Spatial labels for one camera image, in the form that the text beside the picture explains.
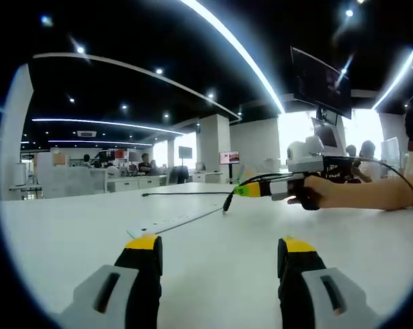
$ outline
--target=white table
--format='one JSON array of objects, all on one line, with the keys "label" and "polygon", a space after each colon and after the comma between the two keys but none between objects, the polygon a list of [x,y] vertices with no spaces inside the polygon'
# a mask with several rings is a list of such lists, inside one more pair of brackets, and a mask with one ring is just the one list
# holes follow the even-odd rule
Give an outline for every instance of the white table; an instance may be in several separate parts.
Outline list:
[{"label": "white table", "polygon": [[[146,190],[230,191],[227,184],[181,184]],[[149,196],[145,191],[34,202],[1,202],[1,222],[16,268],[36,300],[62,311],[73,288],[113,264],[126,230],[157,230],[195,212],[222,206],[225,195]],[[221,211],[161,234],[163,295],[159,328],[280,328],[278,239],[312,244],[365,290],[388,315],[413,284],[413,210],[319,210],[234,197]]]}]

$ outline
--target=wire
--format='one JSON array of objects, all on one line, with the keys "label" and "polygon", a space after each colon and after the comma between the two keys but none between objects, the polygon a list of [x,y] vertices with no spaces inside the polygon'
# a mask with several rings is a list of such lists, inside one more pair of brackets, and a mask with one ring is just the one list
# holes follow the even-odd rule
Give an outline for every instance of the wire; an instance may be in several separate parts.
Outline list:
[{"label": "wire", "polygon": [[[291,173],[265,173],[263,175],[258,175],[255,177],[252,177],[248,180],[245,180],[243,183],[237,185],[238,186],[245,186],[249,183],[253,183],[253,182],[262,182],[265,180],[271,180],[273,178],[284,178],[287,176],[292,176]],[[234,190],[229,193],[228,197],[225,200],[225,203],[223,204],[223,213],[227,212],[229,209],[229,206],[231,205],[231,202],[233,200],[233,195],[234,195]]]},{"label": "wire", "polygon": [[[347,157],[344,157],[344,156],[325,156],[325,158],[334,159],[334,160],[353,159],[353,158],[347,158]],[[408,186],[411,188],[411,190],[413,192],[412,184],[401,173],[399,173],[396,169],[392,168],[390,165],[388,165],[388,164],[386,164],[382,161],[369,159],[369,158],[354,158],[354,160],[361,160],[361,161],[365,161],[365,162],[378,163],[379,165],[384,166],[385,168],[388,168],[391,171],[394,171],[402,180],[404,180],[406,182],[406,184],[408,184]]]},{"label": "wire", "polygon": [[143,197],[149,195],[201,195],[201,194],[229,194],[229,192],[175,192],[175,193],[144,193]]}]

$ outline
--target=curved light strip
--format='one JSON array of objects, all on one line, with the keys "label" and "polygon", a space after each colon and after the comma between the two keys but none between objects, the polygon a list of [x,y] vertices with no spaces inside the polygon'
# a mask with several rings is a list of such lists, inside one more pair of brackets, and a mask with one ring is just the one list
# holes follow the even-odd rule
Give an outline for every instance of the curved light strip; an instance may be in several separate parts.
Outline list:
[{"label": "curved light strip", "polygon": [[124,145],[153,146],[153,144],[129,143],[129,142],[109,142],[109,141],[48,141],[48,143],[94,143],[94,144],[124,144]]},{"label": "curved light strip", "polygon": [[261,69],[258,67],[258,65],[255,63],[255,61],[250,57],[249,53],[244,49],[244,47],[241,45],[241,43],[237,40],[236,37],[223,25],[221,21],[219,21],[209,10],[207,10],[203,5],[198,3],[196,0],[180,0],[183,2],[185,5],[188,5],[192,10],[197,12],[200,16],[202,16],[208,23],[210,23],[214,28],[221,33],[229,41],[230,44],[237,50],[240,54],[241,57],[249,64],[250,68],[254,71],[254,73],[259,77],[261,83],[264,85],[266,90],[268,91],[269,95],[272,97],[274,100],[274,103],[276,106],[278,106],[278,109],[280,110],[281,113],[285,113],[284,107],[281,104],[280,100],[276,96],[274,89],[270,85],[268,79],[264,76],[263,72],[261,72]]},{"label": "curved light strip", "polygon": [[154,128],[154,127],[146,127],[144,125],[131,125],[129,123],[121,123],[121,122],[82,120],[82,119],[32,119],[32,121],[65,121],[65,122],[100,123],[102,125],[121,125],[123,127],[132,127],[132,128],[139,128],[139,129],[154,130],[155,132],[169,132],[171,134],[185,135],[182,132],[175,132],[173,130],[166,130],[166,129]]},{"label": "curved light strip", "polygon": [[[38,55],[33,56],[33,58],[48,58],[48,57],[68,57],[68,58],[83,59],[83,55],[80,54],[80,53],[40,53]],[[204,96],[204,95],[198,93],[197,91],[194,91],[193,89],[190,89],[190,88],[184,86],[183,84],[179,84],[176,81],[173,81],[171,79],[163,77],[162,75],[159,75],[159,74],[156,74],[154,72],[142,69],[141,67],[137,67],[135,65],[130,65],[130,64],[127,64],[127,63],[124,63],[124,62],[120,62],[118,60],[111,60],[110,58],[105,58],[105,57],[99,57],[99,56],[86,54],[86,59],[96,60],[97,62],[104,62],[104,63],[108,63],[108,64],[114,64],[114,65],[122,66],[122,67],[125,67],[126,69],[138,71],[138,72],[150,75],[151,77],[155,77],[156,79],[163,80],[163,81],[165,81],[169,84],[172,84],[173,86],[179,87],[179,88],[181,88],[185,91],[188,91],[189,93],[191,93],[191,94],[193,94],[197,97],[200,97],[200,98],[204,99],[205,101],[208,101],[208,102],[216,105],[218,108],[221,108],[223,111],[233,115],[237,119],[241,119],[241,117],[236,115],[233,111],[225,108],[223,105],[220,105],[218,102],[213,101],[211,98],[208,98],[207,96]]]},{"label": "curved light strip", "polygon": [[411,51],[411,54],[409,55],[408,59],[406,60],[405,64],[402,66],[399,74],[396,76],[394,81],[391,83],[391,86],[387,89],[387,91],[383,94],[382,97],[374,104],[371,108],[371,110],[375,110],[377,106],[380,105],[381,102],[385,100],[386,97],[391,93],[392,89],[395,88],[395,86],[400,82],[401,78],[405,75],[406,71],[410,67],[411,63],[413,60],[413,51]]}]

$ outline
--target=monitor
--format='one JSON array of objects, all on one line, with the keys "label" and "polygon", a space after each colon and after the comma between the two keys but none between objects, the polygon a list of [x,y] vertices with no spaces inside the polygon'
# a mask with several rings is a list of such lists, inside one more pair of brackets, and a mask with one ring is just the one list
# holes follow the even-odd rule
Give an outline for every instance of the monitor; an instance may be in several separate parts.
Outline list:
[{"label": "monitor", "polygon": [[294,98],[351,119],[351,87],[348,77],[322,60],[291,47]]},{"label": "monitor", "polygon": [[324,145],[324,154],[331,156],[344,156],[345,151],[336,126],[330,123],[311,118],[315,129],[315,135]]},{"label": "monitor", "polygon": [[240,163],[240,152],[220,152],[220,164],[221,165],[236,165]]},{"label": "monitor", "polygon": [[191,147],[180,146],[179,147],[179,158],[180,159],[192,159],[193,149]]},{"label": "monitor", "polygon": [[99,152],[100,162],[108,162],[115,160],[115,150],[105,149]]}]

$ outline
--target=drawer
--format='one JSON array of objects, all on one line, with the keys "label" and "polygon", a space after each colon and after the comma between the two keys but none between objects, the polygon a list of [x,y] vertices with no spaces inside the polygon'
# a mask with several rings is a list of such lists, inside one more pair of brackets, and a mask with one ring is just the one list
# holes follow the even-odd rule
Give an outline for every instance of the drawer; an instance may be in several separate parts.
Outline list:
[{"label": "drawer", "polygon": [[139,189],[139,185],[138,185],[137,180],[133,180],[131,182],[116,182],[115,183],[115,192],[134,191],[138,189]]},{"label": "drawer", "polygon": [[152,188],[152,187],[159,187],[159,177],[141,178],[139,180],[139,188],[141,190],[143,188]]}]

